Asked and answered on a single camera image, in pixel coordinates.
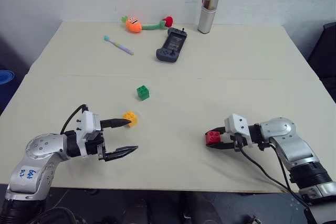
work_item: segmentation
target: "blue bucket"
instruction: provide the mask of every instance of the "blue bucket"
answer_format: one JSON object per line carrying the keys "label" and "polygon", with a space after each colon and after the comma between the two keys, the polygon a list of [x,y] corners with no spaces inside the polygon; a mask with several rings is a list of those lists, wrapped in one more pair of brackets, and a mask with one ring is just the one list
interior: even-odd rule
{"label": "blue bucket", "polygon": [[0,70],[0,113],[6,108],[19,85],[12,71]]}

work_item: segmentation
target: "red lego block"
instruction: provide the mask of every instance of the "red lego block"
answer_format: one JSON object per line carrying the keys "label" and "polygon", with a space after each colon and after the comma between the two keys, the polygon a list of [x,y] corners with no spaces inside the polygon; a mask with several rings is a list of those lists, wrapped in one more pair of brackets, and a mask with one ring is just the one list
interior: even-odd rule
{"label": "red lego block", "polygon": [[220,142],[221,135],[217,131],[209,131],[205,136],[206,145],[215,144]]}

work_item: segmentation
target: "red plush toy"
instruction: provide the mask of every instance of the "red plush toy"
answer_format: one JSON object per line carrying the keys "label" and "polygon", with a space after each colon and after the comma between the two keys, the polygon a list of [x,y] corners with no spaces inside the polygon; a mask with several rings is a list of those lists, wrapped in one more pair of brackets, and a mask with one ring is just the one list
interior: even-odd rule
{"label": "red plush toy", "polygon": [[172,27],[173,18],[171,16],[165,17],[163,20],[166,21],[166,24],[165,24],[166,27]]}

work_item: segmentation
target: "green lego block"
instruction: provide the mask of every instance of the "green lego block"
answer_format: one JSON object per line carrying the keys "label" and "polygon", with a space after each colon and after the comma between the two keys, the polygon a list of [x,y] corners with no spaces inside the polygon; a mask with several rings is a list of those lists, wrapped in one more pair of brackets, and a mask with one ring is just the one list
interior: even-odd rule
{"label": "green lego block", "polygon": [[146,88],[146,86],[143,85],[136,90],[141,101],[146,100],[149,97],[149,90]]}

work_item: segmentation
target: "toy block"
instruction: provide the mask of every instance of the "toy block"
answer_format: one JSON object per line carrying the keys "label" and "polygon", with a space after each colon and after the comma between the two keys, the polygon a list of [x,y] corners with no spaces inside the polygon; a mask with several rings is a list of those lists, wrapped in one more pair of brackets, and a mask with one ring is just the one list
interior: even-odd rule
{"label": "toy block", "polygon": [[206,145],[211,145],[220,142],[221,135],[218,131],[209,131],[205,135]]}
{"label": "toy block", "polygon": [[131,123],[127,124],[128,127],[133,127],[133,126],[135,126],[138,123],[138,119],[137,119],[136,115],[132,111],[127,112],[123,116],[123,118],[132,121]]}
{"label": "toy block", "polygon": [[146,100],[149,97],[149,90],[146,88],[146,86],[143,85],[136,90],[141,101]]}

